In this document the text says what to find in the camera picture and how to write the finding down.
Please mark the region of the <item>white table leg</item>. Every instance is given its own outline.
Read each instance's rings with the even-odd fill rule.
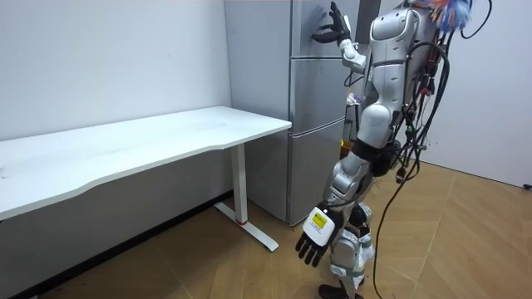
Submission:
[[[231,148],[231,160],[233,164],[233,188],[234,188],[234,209],[230,209],[223,203],[214,206],[222,213],[233,219],[241,228],[259,240],[270,251],[274,251],[279,245],[248,222],[248,196],[246,194],[246,166],[244,158],[244,144]]]

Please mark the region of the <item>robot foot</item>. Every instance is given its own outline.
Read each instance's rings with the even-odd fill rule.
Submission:
[[[322,299],[350,299],[343,287],[321,285],[318,288],[318,293]],[[364,299],[364,297],[356,294],[355,299]]]

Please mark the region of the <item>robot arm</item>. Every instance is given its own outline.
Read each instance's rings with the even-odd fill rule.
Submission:
[[[330,29],[330,32],[313,34],[313,39],[320,43],[337,42],[342,52],[342,64],[363,74],[366,68],[366,57],[357,50],[357,45],[351,41],[351,27],[347,16],[342,17],[335,2],[331,2],[332,24],[325,25],[322,29]]]

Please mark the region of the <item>silver refrigerator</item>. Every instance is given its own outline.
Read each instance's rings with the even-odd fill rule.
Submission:
[[[359,1],[336,2],[354,35]],[[349,70],[336,43],[311,38],[332,22],[329,6],[328,0],[225,1],[233,107],[293,123],[245,145],[248,197],[291,225],[322,200],[340,155]]]

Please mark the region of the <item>wooden floor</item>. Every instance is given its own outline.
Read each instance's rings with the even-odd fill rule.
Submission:
[[[397,187],[392,175],[366,201],[374,233]],[[211,208],[42,298],[312,299],[319,284],[336,284],[327,259],[318,268],[298,260],[299,227],[249,208],[279,243],[276,252]],[[532,193],[424,164],[388,212],[379,253],[385,299],[530,299]],[[377,298],[371,267],[360,288],[366,299]]]

